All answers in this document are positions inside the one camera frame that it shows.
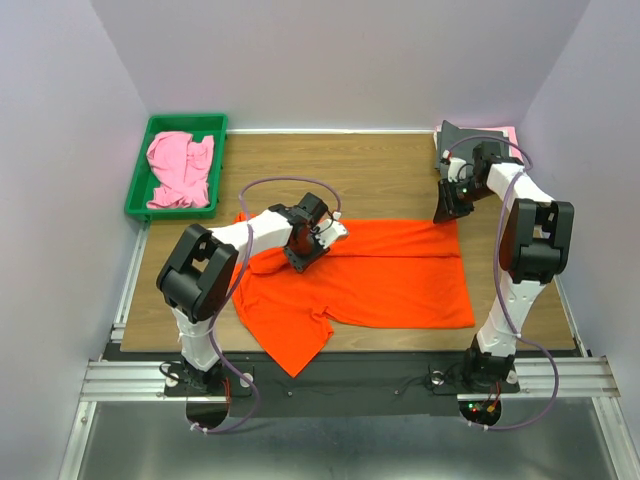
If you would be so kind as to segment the orange t shirt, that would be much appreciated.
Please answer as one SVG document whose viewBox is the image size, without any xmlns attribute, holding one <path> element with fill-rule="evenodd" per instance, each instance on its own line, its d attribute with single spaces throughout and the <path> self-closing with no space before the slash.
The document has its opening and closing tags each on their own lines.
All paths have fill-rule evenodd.
<svg viewBox="0 0 640 480">
<path fill-rule="evenodd" d="M 284 253 L 254 256 L 232 300 L 259 345 L 295 377 L 333 321 L 378 329 L 462 329 L 475 319 L 454 222 L 347 219 L 346 239 L 298 273 Z"/>
</svg>

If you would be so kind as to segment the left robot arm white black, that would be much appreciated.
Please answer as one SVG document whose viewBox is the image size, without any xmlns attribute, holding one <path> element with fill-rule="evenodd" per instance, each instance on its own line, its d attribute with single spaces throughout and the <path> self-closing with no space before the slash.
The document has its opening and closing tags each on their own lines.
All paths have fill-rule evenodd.
<svg viewBox="0 0 640 480">
<path fill-rule="evenodd" d="M 326 203 L 308 192 L 294 206 L 276 204 L 229 226 L 207 229 L 193 224 L 185 229 L 156 286 L 176 318 L 183 368 L 199 393 L 213 393 L 222 384 L 220 354 L 211 344 L 213 322 L 239 285 L 248 261 L 281 248 L 302 273 L 328 253 L 336 224 Z"/>
</svg>

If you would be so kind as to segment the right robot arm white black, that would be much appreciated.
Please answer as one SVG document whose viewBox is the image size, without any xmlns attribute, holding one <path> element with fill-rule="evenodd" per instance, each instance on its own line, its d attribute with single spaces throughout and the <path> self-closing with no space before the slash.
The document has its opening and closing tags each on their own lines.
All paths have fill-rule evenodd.
<svg viewBox="0 0 640 480">
<path fill-rule="evenodd" d="M 575 210 L 537 186 L 526 153 L 503 152 L 511 144 L 507 139 L 473 135 L 464 142 L 472 148 L 468 158 L 455 154 L 462 141 L 439 150 L 433 221 L 461 219 L 473 212 L 475 202 L 492 195 L 502 202 L 492 263 L 496 298 L 460 366 L 463 384 L 482 390 L 515 382 L 524 322 L 540 293 L 567 266 Z"/>
</svg>

